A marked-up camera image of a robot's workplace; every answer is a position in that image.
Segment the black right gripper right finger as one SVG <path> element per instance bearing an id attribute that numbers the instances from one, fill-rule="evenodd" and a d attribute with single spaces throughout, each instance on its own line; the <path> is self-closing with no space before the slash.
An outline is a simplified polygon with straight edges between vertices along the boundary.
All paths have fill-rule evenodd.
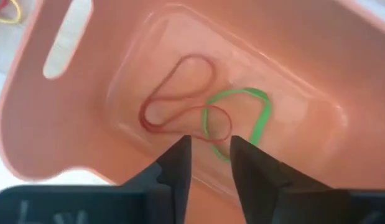
<path id="1" fill-rule="evenodd" d="M 329 188 L 240 136 L 231 138 L 231 168 L 247 224 L 326 223 Z"/>

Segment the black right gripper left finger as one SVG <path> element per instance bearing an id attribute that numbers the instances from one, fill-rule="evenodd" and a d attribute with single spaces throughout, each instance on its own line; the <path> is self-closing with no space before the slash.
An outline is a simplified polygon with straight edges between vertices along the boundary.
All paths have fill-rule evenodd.
<path id="1" fill-rule="evenodd" d="M 192 138 L 182 136 L 152 164 L 123 184 L 140 196 L 122 224 L 184 224 L 192 179 Z"/>

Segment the green rubber band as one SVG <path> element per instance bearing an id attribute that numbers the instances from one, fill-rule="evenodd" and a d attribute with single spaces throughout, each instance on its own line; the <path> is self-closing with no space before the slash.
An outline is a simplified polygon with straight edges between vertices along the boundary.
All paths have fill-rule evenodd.
<path id="1" fill-rule="evenodd" d="M 237 89 L 237 90 L 225 90 L 222 92 L 219 92 L 212 96 L 210 98 L 206 105 L 211 106 L 213 103 L 216 103 L 217 101 L 222 100 L 223 98 L 233 95 L 233 94 L 238 94 L 238 93 L 245 93 L 248 95 L 251 95 L 255 98 L 258 98 L 264 102 L 264 106 L 262 111 L 259 114 L 258 119 L 255 121 L 252 133 L 249 137 L 249 142 L 252 145 L 257 146 L 258 143 L 260 142 L 262 135 L 264 133 L 264 129 L 269 121 L 269 118 L 271 117 L 272 113 L 272 103 L 269 99 L 269 96 L 267 95 L 266 92 L 256 89 L 256 88 L 243 88 L 243 89 Z M 209 131 L 208 131 L 208 113 L 209 109 L 203 109 L 202 112 L 202 128 L 205 133 L 205 136 L 207 138 L 210 138 Z M 225 162 L 230 162 L 230 159 L 228 159 L 220 150 L 216 147 L 215 143 L 212 143 L 212 149 L 213 152 L 222 160 Z"/>

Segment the yellow rubber band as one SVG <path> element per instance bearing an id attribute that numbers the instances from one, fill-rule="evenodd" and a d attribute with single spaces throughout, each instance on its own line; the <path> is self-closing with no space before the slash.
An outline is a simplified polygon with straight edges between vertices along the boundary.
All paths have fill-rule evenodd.
<path id="1" fill-rule="evenodd" d="M 16 9 L 16 16 L 13 19 L 3 19 L 0 17 L 0 23 L 3 24 L 18 24 L 22 19 L 22 8 L 16 0 L 9 0 L 9 3 L 13 4 Z"/>

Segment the orange plastic bin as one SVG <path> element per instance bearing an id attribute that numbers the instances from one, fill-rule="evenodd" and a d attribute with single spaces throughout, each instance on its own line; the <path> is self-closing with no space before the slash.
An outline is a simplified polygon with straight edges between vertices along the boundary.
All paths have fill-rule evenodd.
<path id="1" fill-rule="evenodd" d="M 180 57 L 218 69 L 202 94 L 151 103 L 163 123 L 225 90 L 267 93 L 260 150 L 327 186 L 326 223 L 385 224 L 385 24 L 348 0 L 88 0 L 70 61 L 47 75 L 73 0 L 36 0 L 0 96 L 0 155 L 22 184 L 0 191 L 0 224 L 122 224 L 140 196 L 123 184 L 182 136 L 192 138 L 184 224 L 247 224 L 231 168 L 231 138 L 247 142 L 264 102 L 245 93 L 212 105 L 233 124 L 216 147 L 202 110 L 153 134 L 142 102 Z M 184 61 L 157 96 L 201 90 L 211 77 Z"/>

